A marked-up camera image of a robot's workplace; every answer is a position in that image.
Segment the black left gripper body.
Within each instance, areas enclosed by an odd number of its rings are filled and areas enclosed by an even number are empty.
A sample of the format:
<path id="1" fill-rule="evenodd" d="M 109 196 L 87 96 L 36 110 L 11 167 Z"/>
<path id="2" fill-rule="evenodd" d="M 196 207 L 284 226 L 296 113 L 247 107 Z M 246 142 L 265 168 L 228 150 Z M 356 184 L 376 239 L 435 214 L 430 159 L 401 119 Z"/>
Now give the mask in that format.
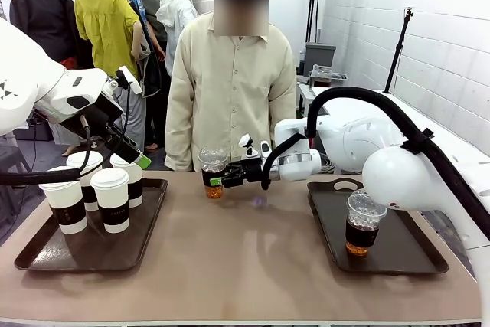
<path id="1" fill-rule="evenodd" d="M 93 103 L 85 96 L 68 97 L 67 103 L 76 112 L 64 120 L 61 125 L 84 139 L 86 138 L 86 133 L 82 125 L 81 116 L 85 117 L 91 136 L 106 138 L 111 135 L 109 131 L 112 129 L 114 122 L 123 113 L 123 109 L 115 100 L 105 93 L 101 93 Z"/>

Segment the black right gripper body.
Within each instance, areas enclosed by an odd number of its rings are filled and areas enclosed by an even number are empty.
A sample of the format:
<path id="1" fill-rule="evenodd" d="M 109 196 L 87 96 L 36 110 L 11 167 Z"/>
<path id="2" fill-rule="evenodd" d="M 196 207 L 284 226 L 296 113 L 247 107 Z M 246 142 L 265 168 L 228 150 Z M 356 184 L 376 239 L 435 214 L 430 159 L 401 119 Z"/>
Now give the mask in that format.
<path id="1" fill-rule="evenodd" d="M 263 160 L 261 158 L 251 158 L 243 160 L 245 179 L 250 182 L 260 182 L 262 187 L 270 185 L 270 170 L 263 170 Z"/>

